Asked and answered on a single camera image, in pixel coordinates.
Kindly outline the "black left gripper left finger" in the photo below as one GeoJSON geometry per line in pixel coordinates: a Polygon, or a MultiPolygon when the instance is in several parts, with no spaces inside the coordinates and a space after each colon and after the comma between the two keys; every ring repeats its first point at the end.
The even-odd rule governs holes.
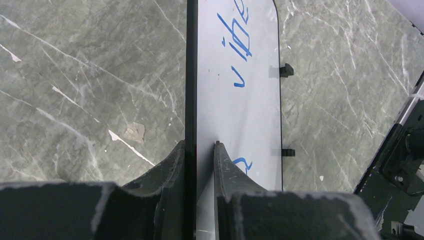
{"type": "Polygon", "coordinates": [[[185,143],[145,174],[114,182],[3,182],[3,240],[180,240],[185,143]]]}

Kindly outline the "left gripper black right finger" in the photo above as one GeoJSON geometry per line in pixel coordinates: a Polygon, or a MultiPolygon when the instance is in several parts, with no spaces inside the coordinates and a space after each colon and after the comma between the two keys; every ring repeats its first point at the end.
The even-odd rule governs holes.
{"type": "Polygon", "coordinates": [[[270,191],[213,150],[215,232],[219,240],[378,240],[371,211],[355,194],[270,191]]]}

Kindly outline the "white whiteboard black frame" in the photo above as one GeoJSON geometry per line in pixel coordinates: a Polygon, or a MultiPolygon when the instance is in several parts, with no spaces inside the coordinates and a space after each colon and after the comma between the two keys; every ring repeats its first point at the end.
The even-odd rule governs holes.
{"type": "Polygon", "coordinates": [[[186,141],[196,159],[198,240],[217,238],[213,152],[224,145],[230,161],[261,187],[280,191],[282,111],[279,17],[273,0],[190,0],[186,84],[186,141]]]}

